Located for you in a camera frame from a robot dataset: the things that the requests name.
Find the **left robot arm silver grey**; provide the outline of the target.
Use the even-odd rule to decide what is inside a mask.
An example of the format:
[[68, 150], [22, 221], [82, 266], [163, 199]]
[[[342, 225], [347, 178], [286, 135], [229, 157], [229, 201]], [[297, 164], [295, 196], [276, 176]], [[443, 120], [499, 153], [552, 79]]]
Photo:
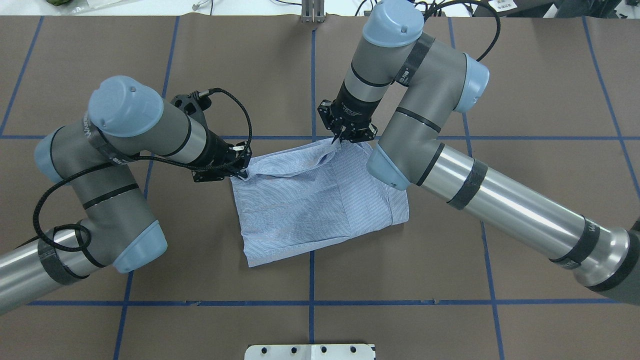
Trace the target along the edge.
[[154, 161], [190, 171], [195, 183], [246, 178], [252, 150], [208, 128], [210, 88], [165, 100], [132, 77], [101, 82], [81, 120], [35, 148], [53, 182], [32, 213], [35, 236], [1, 257], [1, 312], [11, 312], [112, 265], [128, 273], [168, 247], [130, 164]]

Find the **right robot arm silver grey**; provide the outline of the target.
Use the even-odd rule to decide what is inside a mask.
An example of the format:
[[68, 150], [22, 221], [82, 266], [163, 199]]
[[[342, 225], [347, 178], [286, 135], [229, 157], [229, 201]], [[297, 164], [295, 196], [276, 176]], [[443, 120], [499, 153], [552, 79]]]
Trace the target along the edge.
[[406, 87], [366, 163], [398, 191], [416, 185], [498, 228], [586, 289], [627, 305], [639, 295], [639, 226], [605, 228], [439, 141], [453, 112], [483, 95], [489, 69], [425, 33], [426, 13], [407, 0], [380, 0], [362, 29], [334, 100], [317, 111], [334, 141], [372, 141], [371, 118], [392, 84]]

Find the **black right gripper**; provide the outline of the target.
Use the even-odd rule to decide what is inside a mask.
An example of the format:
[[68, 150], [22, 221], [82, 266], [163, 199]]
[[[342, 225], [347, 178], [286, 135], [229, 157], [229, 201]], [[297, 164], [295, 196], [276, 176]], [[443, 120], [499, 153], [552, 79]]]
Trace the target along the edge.
[[331, 145], [342, 141], [372, 141], [378, 134], [378, 128], [371, 123], [370, 114], [349, 110], [345, 105], [338, 104], [337, 100], [323, 100], [317, 111], [324, 127], [334, 134]]

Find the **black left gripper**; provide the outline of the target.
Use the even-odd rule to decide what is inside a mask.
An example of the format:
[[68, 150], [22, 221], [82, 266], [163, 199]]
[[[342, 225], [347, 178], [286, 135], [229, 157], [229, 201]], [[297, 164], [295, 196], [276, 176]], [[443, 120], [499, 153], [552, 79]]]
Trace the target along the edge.
[[248, 178], [247, 167], [253, 155], [250, 144], [253, 127], [246, 107], [230, 92], [224, 95], [240, 107], [247, 121], [247, 140], [235, 145], [224, 141], [208, 128], [205, 110], [211, 105], [210, 96], [215, 91], [194, 91], [176, 95], [171, 104], [186, 116], [185, 139], [176, 150], [170, 152], [170, 160], [185, 165], [192, 173], [195, 183], [219, 182], [226, 177], [240, 180]]

